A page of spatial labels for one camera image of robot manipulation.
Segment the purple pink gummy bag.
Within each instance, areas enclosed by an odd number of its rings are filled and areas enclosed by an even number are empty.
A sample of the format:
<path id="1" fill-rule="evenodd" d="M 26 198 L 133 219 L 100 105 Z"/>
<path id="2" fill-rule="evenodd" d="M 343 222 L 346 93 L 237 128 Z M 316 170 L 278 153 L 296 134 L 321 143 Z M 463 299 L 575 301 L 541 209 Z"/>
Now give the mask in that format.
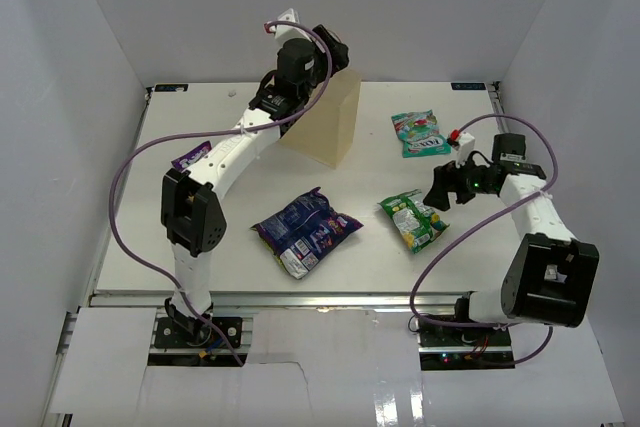
<path id="1" fill-rule="evenodd" d="M 210 141 L 204 141 L 171 161 L 171 166 L 179 172 L 188 170 L 193 164 L 204 158 L 212 149 Z"/>

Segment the left blue table label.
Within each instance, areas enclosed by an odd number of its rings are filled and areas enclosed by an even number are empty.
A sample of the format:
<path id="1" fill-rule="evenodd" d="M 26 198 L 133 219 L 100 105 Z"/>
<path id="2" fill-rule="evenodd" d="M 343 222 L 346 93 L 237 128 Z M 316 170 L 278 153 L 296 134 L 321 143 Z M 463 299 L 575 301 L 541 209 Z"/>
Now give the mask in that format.
<path id="1" fill-rule="evenodd" d="M 188 88 L 189 88 L 188 84 L 156 84 L 154 86 L 154 92 L 160 92 L 160 93 L 186 92 Z"/>

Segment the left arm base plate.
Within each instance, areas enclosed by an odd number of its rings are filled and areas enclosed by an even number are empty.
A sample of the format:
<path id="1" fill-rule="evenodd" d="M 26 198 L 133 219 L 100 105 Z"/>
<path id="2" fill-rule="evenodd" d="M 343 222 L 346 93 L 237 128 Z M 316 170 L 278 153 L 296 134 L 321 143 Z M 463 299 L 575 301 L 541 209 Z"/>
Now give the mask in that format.
<path id="1" fill-rule="evenodd" d="M 214 317 L 213 323 L 226 335 L 231 346 L 241 346 L 243 319 L 241 317 Z M 156 349 L 208 348 L 209 346 L 226 348 L 220 335 L 210 327 L 202 327 L 195 336 L 179 328 L 169 317 L 160 317 L 157 321 L 152 346 Z"/>

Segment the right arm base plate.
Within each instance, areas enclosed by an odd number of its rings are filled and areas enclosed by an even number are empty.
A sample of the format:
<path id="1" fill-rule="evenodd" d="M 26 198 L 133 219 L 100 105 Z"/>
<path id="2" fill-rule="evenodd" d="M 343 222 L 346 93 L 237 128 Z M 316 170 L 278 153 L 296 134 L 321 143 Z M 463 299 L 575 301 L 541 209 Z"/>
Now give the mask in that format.
<path id="1" fill-rule="evenodd" d="M 419 338 L 422 347 L 510 347 L 507 330 L 490 328 L 459 328 L 432 325 L 411 316 L 409 330 Z"/>

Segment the dark blue snack bag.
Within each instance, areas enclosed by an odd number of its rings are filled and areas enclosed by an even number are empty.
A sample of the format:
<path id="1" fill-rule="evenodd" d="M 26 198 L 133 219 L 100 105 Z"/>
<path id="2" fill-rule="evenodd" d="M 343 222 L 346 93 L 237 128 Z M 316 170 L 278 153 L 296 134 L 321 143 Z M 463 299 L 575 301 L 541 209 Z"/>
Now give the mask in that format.
<path id="1" fill-rule="evenodd" d="M 301 280 L 363 224 L 337 212 L 316 187 L 251 229 L 292 278 Z"/>

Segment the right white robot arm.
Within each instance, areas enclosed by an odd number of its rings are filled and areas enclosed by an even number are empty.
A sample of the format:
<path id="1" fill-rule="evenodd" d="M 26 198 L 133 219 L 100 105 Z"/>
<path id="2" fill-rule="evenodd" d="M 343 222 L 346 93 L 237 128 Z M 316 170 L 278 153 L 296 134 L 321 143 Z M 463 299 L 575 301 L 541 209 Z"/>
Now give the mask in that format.
<path id="1" fill-rule="evenodd" d="M 565 226 L 550 195 L 541 166 L 526 159 L 521 134 L 498 134 L 489 162 L 477 164 L 475 139 L 454 131 L 447 139 L 455 160 L 435 168 L 424 202 L 446 211 L 450 196 L 463 205 L 479 194 L 495 195 L 509 208 L 520 245 L 497 288 L 472 291 L 456 301 L 453 337 L 472 346 L 488 324 L 540 323 L 575 328 L 584 319 L 599 252 Z"/>

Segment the teal candy bag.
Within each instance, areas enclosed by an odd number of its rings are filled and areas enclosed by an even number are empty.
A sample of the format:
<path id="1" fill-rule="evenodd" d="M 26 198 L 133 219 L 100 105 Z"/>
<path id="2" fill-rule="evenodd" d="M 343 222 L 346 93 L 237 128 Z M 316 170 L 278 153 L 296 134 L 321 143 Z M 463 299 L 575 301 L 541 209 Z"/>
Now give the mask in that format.
<path id="1" fill-rule="evenodd" d="M 432 110 L 395 114 L 391 116 L 391 122 L 402 142 L 403 158 L 448 155 L 451 152 Z"/>

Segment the blue table label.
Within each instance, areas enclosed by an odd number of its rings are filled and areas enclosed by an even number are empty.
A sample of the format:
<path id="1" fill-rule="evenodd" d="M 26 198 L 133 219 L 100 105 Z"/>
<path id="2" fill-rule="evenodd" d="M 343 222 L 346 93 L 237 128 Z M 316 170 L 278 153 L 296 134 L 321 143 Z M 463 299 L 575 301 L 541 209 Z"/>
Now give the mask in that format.
<path id="1" fill-rule="evenodd" d="M 154 86 L 154 92 L 160 92 L 160 93 L 186 92 L 188 88 L 189 88 L 188 84 L 156 84 Z"/>
<path id="2" fill-rule="evenodd" d="M 451 88 L 455 91 L 485 91 L 486 85 L 481 82 L 452 82 Z"/>

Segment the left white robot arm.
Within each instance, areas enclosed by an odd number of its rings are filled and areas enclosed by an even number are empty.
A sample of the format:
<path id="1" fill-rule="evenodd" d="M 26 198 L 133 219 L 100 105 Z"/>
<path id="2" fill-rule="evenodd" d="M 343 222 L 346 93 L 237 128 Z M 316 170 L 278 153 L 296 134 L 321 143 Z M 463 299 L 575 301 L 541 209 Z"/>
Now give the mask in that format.
<path id="1" fill-rule="evenodd" d="M 349 65 L 349 48 L 323 25 L 311 33 L 277 26 L 280 45 L 274 70 L 261 80 L 238 124 L 237 134 L 220 141 L 183 171 L 170 169 L 162 182 L 161 223 L 166 229 L 179 282 L 165 311 L 177 334 L 199 346 L 211 334 L 209 293 L 211 252 L 227 223 L 221 201 L 235 180 L 296 122 L 295 114 L 313 90 Z"/>

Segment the right blue table label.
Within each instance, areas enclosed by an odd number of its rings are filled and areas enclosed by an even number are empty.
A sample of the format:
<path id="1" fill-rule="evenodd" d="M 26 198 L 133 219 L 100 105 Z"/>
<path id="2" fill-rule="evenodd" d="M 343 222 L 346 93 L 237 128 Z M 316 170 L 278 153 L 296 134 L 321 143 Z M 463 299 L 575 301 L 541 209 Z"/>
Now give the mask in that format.
<path id="1" fill-rule="evenodd" d="M 451 88 L 455 91 L 485 91 L 486 85 L 481 82 L 452 82 Z"/>

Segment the beige paper bag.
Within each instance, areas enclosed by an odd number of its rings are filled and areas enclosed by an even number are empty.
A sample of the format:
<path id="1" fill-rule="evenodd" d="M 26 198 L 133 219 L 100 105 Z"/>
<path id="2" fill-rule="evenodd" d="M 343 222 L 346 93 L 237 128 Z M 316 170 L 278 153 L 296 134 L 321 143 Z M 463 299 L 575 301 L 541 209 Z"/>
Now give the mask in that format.
<path id="1" fill-rule="evenodd" d="M 279 143 L 331 168 L 349 151 L 355 133 L 361 76 L 350 68 L 336 73 L 318 103 Z"/>

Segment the green chips bag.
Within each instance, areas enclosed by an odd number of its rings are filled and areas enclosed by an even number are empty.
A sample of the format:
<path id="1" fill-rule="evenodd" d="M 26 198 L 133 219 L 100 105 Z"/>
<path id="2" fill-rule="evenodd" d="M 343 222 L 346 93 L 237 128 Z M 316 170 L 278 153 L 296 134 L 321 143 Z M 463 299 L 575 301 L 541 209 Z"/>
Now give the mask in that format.
<path id="1" fill-rule="evenodd" d="M 423 192 L 414 189 L 387 197 L 378 203 L 414 254 L 435 242 L 449 227 L 423 200 Z"/>

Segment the aluminium frame rail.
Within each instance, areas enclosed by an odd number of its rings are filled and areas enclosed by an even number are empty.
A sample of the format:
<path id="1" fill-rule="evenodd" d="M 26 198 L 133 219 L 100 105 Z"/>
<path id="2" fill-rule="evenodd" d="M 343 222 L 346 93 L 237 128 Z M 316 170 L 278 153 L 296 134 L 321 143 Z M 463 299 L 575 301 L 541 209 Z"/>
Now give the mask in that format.
<path id="1" fill-rule="evenodd" d="M 91 307 L 162 307 L 168 292 L 98 293 L 91 297 Z M 409 309 L 405 293 L 212 293 L 213 306 L 223 308 L 364 308 Z"/>

